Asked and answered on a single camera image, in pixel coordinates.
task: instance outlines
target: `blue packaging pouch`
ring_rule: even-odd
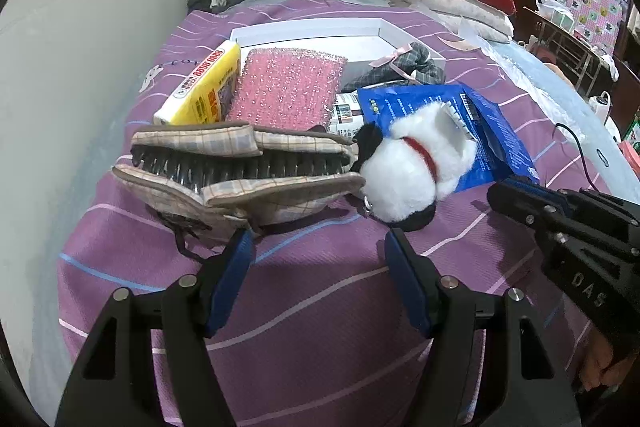
[[[460,178],[456,192],[513,174],[540,182],[531,156],[497,103],[489,102],[465,84],[359,89],[358,100],[364,120],[374,122],[385,137],[389,136],[394,120],[430,102],[449,102],[478,141],[476,161]]]

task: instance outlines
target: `pink sponge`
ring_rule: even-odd
[[[253,49],[226,119],[298,131],[327,126],[346,62],[311,50]]]

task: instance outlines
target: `pink checkered board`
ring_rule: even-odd
[[[566,0],[566,5],[575,19],[575,33],[613,54],[622,24],[622,6],[614,0]]]

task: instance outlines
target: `plaid fabric case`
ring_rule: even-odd
[[[402,78],[394,71],[391,68],[391,64],[404,71],[404,73],[414,76],[416,84],[444,84],[446,80],[444,71],[430,59],[429,49],[420,42],[412,42],[411,48],[410,52],[400,55],[392,62],[379,68],[374,68],[369,73],[352,80],[342,87],[342,92],[351,92],[361,87],[374,86],[391,81],[397,86],[407,86],[410,81]]]
[[[161,214],[199,221],[198,237],[207,246],[227,241],[234,230],[284,223],[315,214],[338,197],[358,192],[364,178],[348,172],[354,145],[343,137],[291,132],[240,123],[208,126],[150,126],[132,139],[136,146],[169,149],[216,158],[260,157],[267,151],[339,154],[349,163],[338,174],[234,179],[195,191],[160,174],[118,164],[113,174],[131,192]]]

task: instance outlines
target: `white stuffed animal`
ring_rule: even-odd
[[[432,102],[396,120],[390,137],[374,124],[354,141],[365,205],[374,216],[405,231],[433,219],[436,201],[449,196],[476,159],[477,143],[450,104]]]

